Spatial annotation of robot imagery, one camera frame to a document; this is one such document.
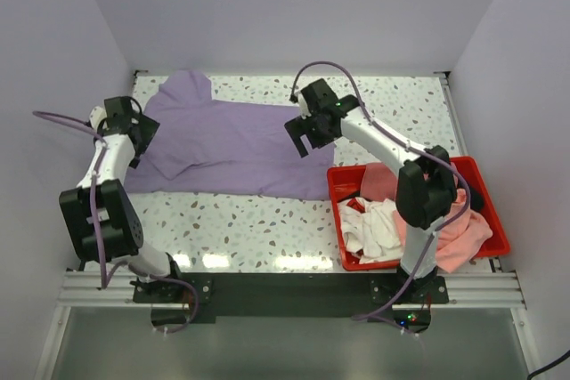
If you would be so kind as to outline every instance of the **black mounting plate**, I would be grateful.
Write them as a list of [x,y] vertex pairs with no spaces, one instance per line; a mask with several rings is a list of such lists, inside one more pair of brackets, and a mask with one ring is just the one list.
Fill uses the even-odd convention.
[[[199,293],[196,323],[214,323],[218,316],[350,318],[378,309],[402,284],[396,273],[183,273],[181,280]],[[133,301],[181,303],[181,288],[175,288],[165,285],[153,294],[137,288]],[[434,277],[398,303],[422,304],[428,294],[431,303],[448,303],[444,278]],[[173,309],[153,309],[153,316],[167,311]]]

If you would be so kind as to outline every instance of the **metal base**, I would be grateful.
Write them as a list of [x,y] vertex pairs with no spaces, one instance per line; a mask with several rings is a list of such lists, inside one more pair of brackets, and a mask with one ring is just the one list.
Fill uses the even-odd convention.
[[[184,273],[181,279],[199,293],[197,323],[213,323],[218,316],[350,318],[378,309],[402,284],[398,273]],[[180,287],[168,284],[154,292],[138,287],[133,302],[182,303],[180,294]],[[398,303],[426,303],[428,295],[432,303],[448,303],[445,279],[434,277]],[[180,311],[167,312],[173,323],[181,319]],[[167,323],[164,309],[152,313],[153,320]]]
[[[386,273],[378,273],[378,275],[384,277],[392,273],[392,271],[387,271]],[[347,274],[368,276],[365,273]],[[432,303],[439,310],[525,308],[515,273],[453,273],[442,276],[447,284],[450,302],[448,304]],[[136,276],[132,273],[118,271],[109,288],[101,291],[97,289],[101,285],[98,271],[68,271],[65,273],[58,305],[67,307],[133,307],[143,310],[150,307],[180,309],[180,303],[133,303],[133,286],[130,285],[130,281],[135,279]],[[420,307],[420,303],[398,303],[395,304],[394,309],[417,310]]]

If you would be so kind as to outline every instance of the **white cloth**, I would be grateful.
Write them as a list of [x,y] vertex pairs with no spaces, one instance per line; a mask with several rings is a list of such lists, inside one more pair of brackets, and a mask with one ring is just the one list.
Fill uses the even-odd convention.
[[340,229],[346,251],[356,255],[362,250],[360,264],[402,258],[403,247],[394,222],[395,202],[389,199],[384,202],[355,199],[364,206],[364,213],[361,214],[348,206],[350,200],[338,204]]

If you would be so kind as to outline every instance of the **floor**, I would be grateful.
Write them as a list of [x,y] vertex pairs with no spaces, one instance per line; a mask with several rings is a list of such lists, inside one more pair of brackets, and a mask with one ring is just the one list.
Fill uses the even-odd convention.
[[79,378],[522,380],[526,370],[509,310],[436,312],[419,340],[303,318],[221,318],[165,339],[145,310],[74,309],[53,379]]

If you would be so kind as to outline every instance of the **red basket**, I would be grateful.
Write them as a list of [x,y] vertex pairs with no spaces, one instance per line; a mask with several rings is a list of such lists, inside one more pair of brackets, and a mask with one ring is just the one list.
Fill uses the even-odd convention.
[[[510,244],[505,235],[505,231],[499,221],[499,216],[495,212],[493,202],[489,197],[483,178],[479,173],[475,160],[469,156],[452,158],[452,162],[457,170],[465,177],[468,183],[476,189],[484,198],[484,208],[481,215],[489,223],[489,227],[493,231],[493,235],[485,241],[476,258],[496,257],[505,255],[510,252]],[[340,250],[340,258],[342,265],[347,271],[368,271],[372,269],[391,269],[398,265],[398,260],[381,263],[359,264],[358,259],[345,248],[345,240],[342,238],[340,229],[340,216],[338,215],[338,202],[351,193],[360,190],[362,178],[364,177],[365,165],[357,166],[338,166],[331,168],[327,172],[329,180],[329,194],[332,202],[332,212],[335,216],[335,225],[337,226],[338,249]]]

